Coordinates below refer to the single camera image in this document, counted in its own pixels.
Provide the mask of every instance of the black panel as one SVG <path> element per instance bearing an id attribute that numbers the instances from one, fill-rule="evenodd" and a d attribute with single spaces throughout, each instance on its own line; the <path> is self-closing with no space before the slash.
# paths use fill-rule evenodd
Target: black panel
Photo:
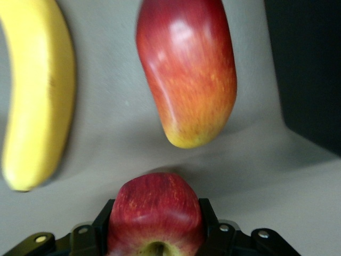
<path id="1" fill-rule="evenodd" d="M 286 125 L 341 155 L 341 1 L 265 0 Z"/>

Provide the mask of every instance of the white backdrop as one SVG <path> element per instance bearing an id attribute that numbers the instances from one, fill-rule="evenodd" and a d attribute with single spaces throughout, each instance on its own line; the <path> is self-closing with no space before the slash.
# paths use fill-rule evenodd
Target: white backdrop
<path id="1" fill-rule="evenodd" d="M 268 227 L 300 254 L 341 253 L 341 159 L 288 130 L 281 117 L 264 4 L 224 1 L 238 95 L 224 131 L 197 149 L 166 139 L 139 62 L 134 35 L 140 1 L 58 0 L 77 55 L 78 93 L 58 171 L 29 192 L 0 176 L 0 254 L 27 236 L 62 237 L 91 221 L 121 185 L 156 168 L 179 173 L 220 219 L 249 235 Z M 0 33 L 0 143 L 10 97 Z"/>

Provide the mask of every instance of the red apple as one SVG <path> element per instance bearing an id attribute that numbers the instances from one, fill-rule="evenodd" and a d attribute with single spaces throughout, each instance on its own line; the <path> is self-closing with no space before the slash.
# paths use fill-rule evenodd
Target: red apple
<path id="1" fill-rule="evenodd" d="M 180 148 L 212 141 L 237 95 L 221 0 L 144 0 L 136 46 L 168 140 Z"/>
<path id="2" fill-rule="evenodd" d="M 108 226 L 108 255 L 193 256 L 204 233 L 192 188 L 177 174 L 150 173 L 118 192 Z"/>

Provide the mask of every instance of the yellow apple skin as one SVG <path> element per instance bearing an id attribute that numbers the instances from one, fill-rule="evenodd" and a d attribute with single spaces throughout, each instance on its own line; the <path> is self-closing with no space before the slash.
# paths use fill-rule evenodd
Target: yellow apple skin
<path id="1" fill-rule="evenodd" d="M 144 0 L 136 46 L 170 143 L 195 148 L 216 138 L 237 96 L 221 0 Z"/>

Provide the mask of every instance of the apple bottom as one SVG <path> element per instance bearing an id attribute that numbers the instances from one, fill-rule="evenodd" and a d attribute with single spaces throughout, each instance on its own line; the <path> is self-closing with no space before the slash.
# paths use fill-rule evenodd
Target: apple bottom
<path id="1" fill-rule="evenodd" d="M 203 243 L 198 231 L 190 231 L 180 235 L 163 233 L 148 235 L 148 232 L 125 232 L 113 235 L 108 243 L 107 256 L 194 256 Z"/>
<path id="2" fill-rule="evenodd" d="M 231 115 L 237 95 L 234 69 L 210 71 L 198 77 L 164 76 L 165 81 L 172 81 L 166 85 L 148 79 L 165 135 L 176 147 L 195 148 L 211 142 Z"/>

